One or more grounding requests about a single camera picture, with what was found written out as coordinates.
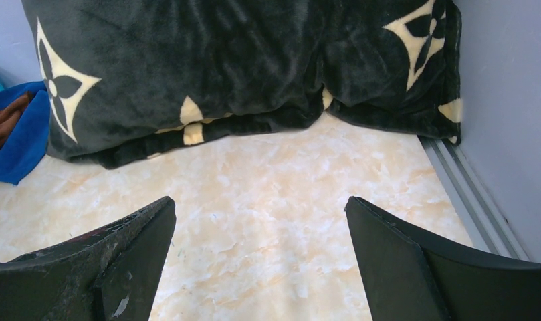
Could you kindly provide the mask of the brown towel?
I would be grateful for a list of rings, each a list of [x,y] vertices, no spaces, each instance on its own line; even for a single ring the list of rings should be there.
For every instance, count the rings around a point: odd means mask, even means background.
[[[0,110],[0,150],[32,100],[33,94],[30,91],[26,91],[10,103],[10,105]]]

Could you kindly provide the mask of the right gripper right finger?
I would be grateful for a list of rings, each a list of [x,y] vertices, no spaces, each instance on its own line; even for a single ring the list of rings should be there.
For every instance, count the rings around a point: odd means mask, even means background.
[[[541,263],[451,241],[360,197],[344,211],[374,320],[541,320]]]

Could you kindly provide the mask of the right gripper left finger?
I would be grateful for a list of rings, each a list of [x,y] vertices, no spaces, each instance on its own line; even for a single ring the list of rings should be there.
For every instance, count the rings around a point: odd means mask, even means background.
[[[175,225],[175,202],[163,197],[0,262],[0,320],[148,320]]]

